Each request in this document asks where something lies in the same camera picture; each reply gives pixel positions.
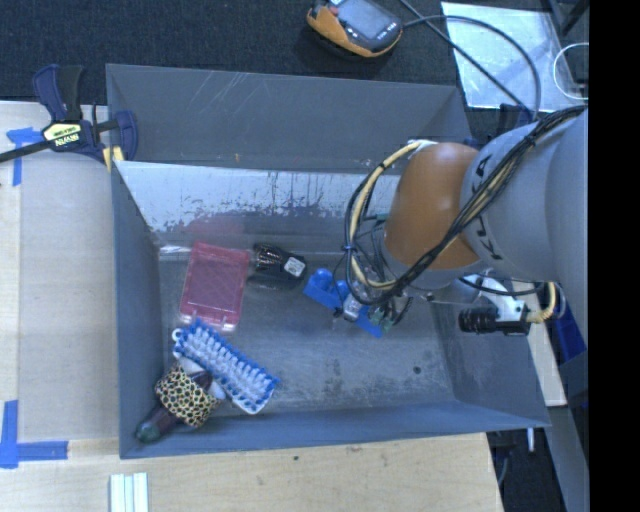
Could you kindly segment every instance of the orange device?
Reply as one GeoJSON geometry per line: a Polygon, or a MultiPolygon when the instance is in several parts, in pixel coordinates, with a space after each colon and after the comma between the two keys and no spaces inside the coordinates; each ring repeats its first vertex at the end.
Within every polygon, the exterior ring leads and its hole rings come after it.
{"type": "Polygon", "coordinates": [[[316,0],[307,23],[333,49],[365,58],[391,50],[402,35],[402,21],[370,0],[316,0]]]}

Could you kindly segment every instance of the leopard print fabric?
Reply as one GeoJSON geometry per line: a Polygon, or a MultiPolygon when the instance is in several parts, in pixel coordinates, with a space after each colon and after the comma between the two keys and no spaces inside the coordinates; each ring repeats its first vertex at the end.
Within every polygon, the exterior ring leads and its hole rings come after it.
{"type": "Polygon", "coordinates": [[[198,386],[177,363],[156,383],[155,392],[162,405],[190,427],[201,427],[221,402],[198,386]]]}

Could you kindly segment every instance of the gray bin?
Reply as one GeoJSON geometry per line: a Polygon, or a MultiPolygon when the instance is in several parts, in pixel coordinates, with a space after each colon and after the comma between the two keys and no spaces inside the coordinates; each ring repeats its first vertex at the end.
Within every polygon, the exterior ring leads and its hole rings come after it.
{"type": "MultiPolygon", "coordinates": [[[[548,425],[526,338],[461,333],[463,305],[418,300],[378,339],[302,286],[247,286],[227,338],[281,379],[267,407],[248,416],[225,404],[198,430],[139,443],[136,426],[172,363],[194,241],[273,243],[305,256],[310,273],[333,269],[362,177],[410,138],[460,142],[468,127],[451,87],[119,65],[107,75],[110,108],[133,110],[140,126],[136,161],[112,171],[121,457],[548,425]]],[[[376,211],[399,171],[376,188],[376,211]]]]}

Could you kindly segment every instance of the wooden table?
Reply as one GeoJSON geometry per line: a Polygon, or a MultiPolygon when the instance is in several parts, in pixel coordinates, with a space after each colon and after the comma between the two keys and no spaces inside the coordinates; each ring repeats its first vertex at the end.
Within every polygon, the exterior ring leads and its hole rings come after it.
{"type": "MultiPolygon", "coordinates": [[[[8,129],[47,122],[0,102],[0,151],[8,129]]],[[[0,406],[19,400],[19,441],[69,450],[0,469],[0,509],[108,510],[110,475],[146,472],[153,511],[503,510],[484,434],[120,460],[107,171],[50,151],[23,165],[17,187],[0,165],[0,406]]]]}

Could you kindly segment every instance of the white label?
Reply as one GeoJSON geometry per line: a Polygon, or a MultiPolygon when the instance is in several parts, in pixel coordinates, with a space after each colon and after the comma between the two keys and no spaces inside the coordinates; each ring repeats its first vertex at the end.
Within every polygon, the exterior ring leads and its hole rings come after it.
{"type": "Polygon", "coordinates": [[[295,277],[300,277],[302,272],[304,272],[304,267],[306,265],[302,263],[300,260],[296,258],[289,258],[284,265],[284,269],[289,272],[289,274],[294,275],[295,277]]]}

